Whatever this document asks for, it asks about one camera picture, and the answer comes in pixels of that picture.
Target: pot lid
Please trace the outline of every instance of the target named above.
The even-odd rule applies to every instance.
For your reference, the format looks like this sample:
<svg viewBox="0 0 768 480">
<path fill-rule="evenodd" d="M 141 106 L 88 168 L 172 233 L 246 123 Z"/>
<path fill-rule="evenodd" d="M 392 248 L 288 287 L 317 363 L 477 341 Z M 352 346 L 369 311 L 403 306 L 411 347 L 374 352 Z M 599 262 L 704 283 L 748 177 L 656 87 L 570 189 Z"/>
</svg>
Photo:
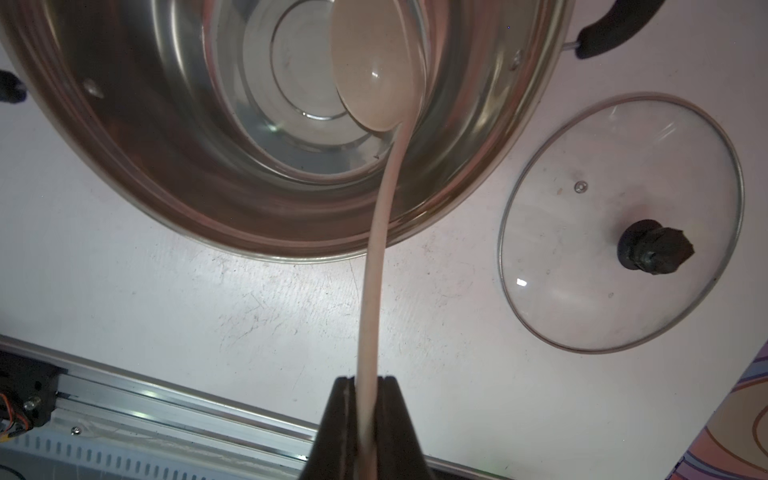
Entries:
<svg viewBox="0 0 768 480">
<path fill-rule="evenodd" d="M 562 349 L 608 353 L 685 317 L 723 272 L 743 182 L 733 146 L 679 98 L 615 98 L 533 157 L 499 235 L 517 317 Z"/>
</svg>

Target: black pot handle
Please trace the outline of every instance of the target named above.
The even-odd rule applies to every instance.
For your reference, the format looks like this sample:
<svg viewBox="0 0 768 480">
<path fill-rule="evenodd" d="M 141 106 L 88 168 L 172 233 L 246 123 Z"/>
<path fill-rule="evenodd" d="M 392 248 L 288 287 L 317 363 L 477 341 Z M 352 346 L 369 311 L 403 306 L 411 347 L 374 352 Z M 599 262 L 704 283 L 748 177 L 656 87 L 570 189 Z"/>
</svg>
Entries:
<svg viewBox="0 0 768 480">
<path fill-rule="evenodd" d="M 0 70 L 0 101 L 17 104 L 27 99 L 27 86 L 10 71 Z"/>
<path fill-rule="evenodd" d="M 664 0 L 616 0 L 600 20 L 584 27 L 574 43 L 576 57 L 590 58 L 613 50 L 638 33 L 658 12 Z"/>
</svg>

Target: scratched surface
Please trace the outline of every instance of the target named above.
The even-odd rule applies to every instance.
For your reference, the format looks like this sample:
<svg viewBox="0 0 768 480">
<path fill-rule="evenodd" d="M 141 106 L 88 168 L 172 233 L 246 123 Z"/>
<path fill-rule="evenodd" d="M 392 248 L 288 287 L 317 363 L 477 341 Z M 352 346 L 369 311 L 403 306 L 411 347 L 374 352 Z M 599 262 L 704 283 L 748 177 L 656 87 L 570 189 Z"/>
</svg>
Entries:
<svg viewBox="0 0 768 480">
<path fill-rule="evenodd" d="M 568 37 L 609 4 L 579 1 Z M 492 177 L 388 250 L 381 371 L 398 377 L 426 453 L 520 480 L 645 480 L 674 467 L 768 338 L 766 24 L 759 0 L 670 0 L 620 49 L 563 54 Z M 679 95 L 723 125 L 745 172 L 742 238 L 670 332 L 623 353 L 565 353 L 512 315 L 498 226 L 548 135 L 631 91 Z M 33 101 L 0 105 L 6 335 L 317 422 L 333 379 L 354 370 L 363 263 L 277 265 L 187 240 L 99 181 Z"/>
</svg>

